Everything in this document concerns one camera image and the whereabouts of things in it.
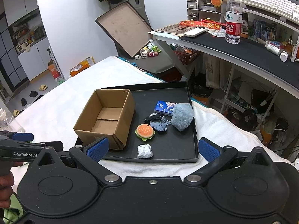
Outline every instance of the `open cardboard box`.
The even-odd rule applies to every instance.
[[[95,22],[131,58],[148,44],[147,33],[152,31],[146,20],[128,2],[104,13]]]
[[[129,89],[100,89],[93,92],[81,112],[74,131],[84,146],[105,136],[109,148],[122,150],[127,142],[135,102]]]

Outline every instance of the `blue gripper pad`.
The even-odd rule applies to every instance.
[[[96,162],[100,161],[109,150],[109,140],[104,137],[94,141],[84,148],[84,152]]]
[[[198,142],[199,153],[206,159],[208,162],[214,161],[223,153],[223,148],[219,147],[215,143],[211,142],[206,138],[201,138]]]
[[[14,133],[10,139],[16,141],[33,141],[34,136],[32,133]]]

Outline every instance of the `black desk mat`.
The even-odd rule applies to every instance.
[[[180,39],[243,59],[299,89],[299,63],[292,63],[290,57],[286,62],[282,62],[279,56],[267,51],[265,46],[258,42],[241,38],[239,44],[230,44],[225,41],[225,38],[213,37],[209,33],[203,33],[195,38],[182,36]]]
[[[142,141],[135,134],[143,119],[154,113],[159,100],[172,103],[191,103],[187,82],[166,82],[110,87],[109,89],[130,89],[135,100],[135,112],[125,148],[121,151],[109,150],[103,157],[106,160],[144,162],[144,163],[185,163],[198,160],[198,142],[195,120],[182,132],[173,125],[167,126],[166,132],[155,131],[155,136]],[[153,157],[137,158],[137,146],[150,144]]]

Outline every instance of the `water bottle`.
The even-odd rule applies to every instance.
[[[240,42],[242,25],[241,0],[228,0],[226,5],[225,40],[231,44]]]
[[[6,112],[4,109],[0,109],[0,129],[17,133],[25,132],[24,128],[20,126],[11,112]]]

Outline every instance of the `woven basket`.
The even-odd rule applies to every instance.
[[[198,51],[198,50],[195,50],[192,54],[183,54],[183,53],[180,53],[175,50],[173,52],[178,56],[178,58],[184,65],[189,65],[192,61],[194,61],[200,55],[200,51]]]

